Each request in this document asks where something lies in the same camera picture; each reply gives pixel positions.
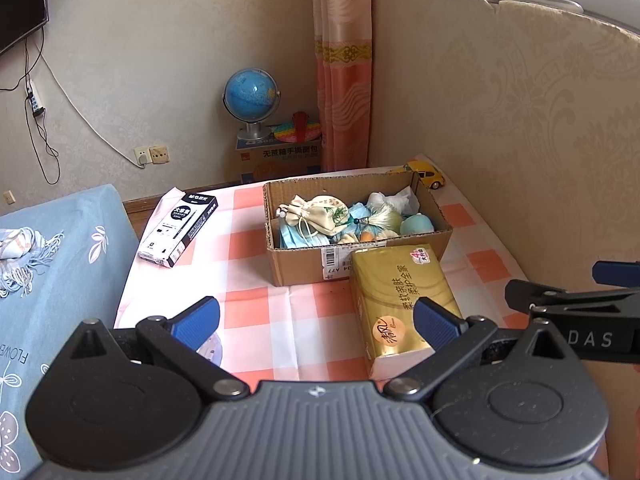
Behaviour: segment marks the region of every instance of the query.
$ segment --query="wall socket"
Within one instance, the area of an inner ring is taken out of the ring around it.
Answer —
[[[154,164],[169,162],[169,151],[166,146],[151,146],[149,153],[151,153],[151,162]]]
[[[15,204],[15,196],[14,194],[11,192],[10,189],[7,189],[2,196],[4,196],[4,201],[7,202],[9,205],[11,204]]]
[[[148,146],[139,146],[137,148],[134,148],[133,152],[136,154],[136,162],[140,166],[151,164],[151,153],[149,153]]]

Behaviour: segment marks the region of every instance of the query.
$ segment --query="blue ball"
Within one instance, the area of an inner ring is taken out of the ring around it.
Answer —
[[[225,87],[226,107],[237,119],[247,123],[267,118],[274,111],[277,96],[273,78],[257,68],[234,74]]]
[[[407,235],[421,235],[425,233],[433,233],[435,229],[428,216],[421,213],[417,215],[409,216],[400,225],[400,234],[402,236]]]

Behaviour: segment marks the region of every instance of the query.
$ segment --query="cardboard box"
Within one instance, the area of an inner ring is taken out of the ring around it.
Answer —
[[[273,136],[238,139],[241,183],[320,173],[321,144],[321,138],[309,142],[281,142]]]
[[[460,309],[429,244],[365,249],[351,257],[369,378],[396,377],[433,354],[414,327],[418,298],[431,298],[458,317]]]
[[[163,267],[173,267],[218,208],[213,195],[186,193],[140,244],[138,256]]]
[[[367,203],[369,195],[382,192],[393,195],[411,186],[420,202],[420,212],[427,215],[436,231],[430,234],[401,236],[381,242],[331,245],[303,249],[281,249],[280,227],[276,209],[300,195],[310,200],[317,195],[332,195],[351,206]],[[429,244],[437,259],[444,254],[453,228],[447,223],[433,196],[417,173],[369,173],[348,176],[318,176],[268,182],[263,186],[267,218],[267,252],[276,286],[318,283],[347,279],[351,271],[351,253],[358,249],[382,246]]]

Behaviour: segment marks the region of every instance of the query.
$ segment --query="pink curtain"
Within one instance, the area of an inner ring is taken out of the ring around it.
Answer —
[[[325,171],[365,168],[371,110],[371,0],[314,0]]]

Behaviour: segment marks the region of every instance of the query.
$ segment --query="patterned wallpaper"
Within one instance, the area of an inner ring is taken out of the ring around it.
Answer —
[[[246,66],[276,78],[275,121],[299,109],[318,114],[312,0],[49,0],[49,10],[45,54],[76,105],[128,156],[136,146],[166,144],[171,162],[139,170],[112,152],[39,64],[34,81],[62,177],[50,187],[40,174],[22,91],[0,94],[0,191],[18,200],[0,201],[0,214],[107,182],[128,200],[237,180],[239,123],[221,95]],[[14,85],[23,66],[21,46],[0,57],[0,86]],[[50,160],[46,170],[55,176]]]
[[[372,165],[433,158],[533,281],[586,290],[596,260],[640,260],[638,37],[514,2],[374,8]],[[640,374],[591,369],[614,478],[635,478]]]

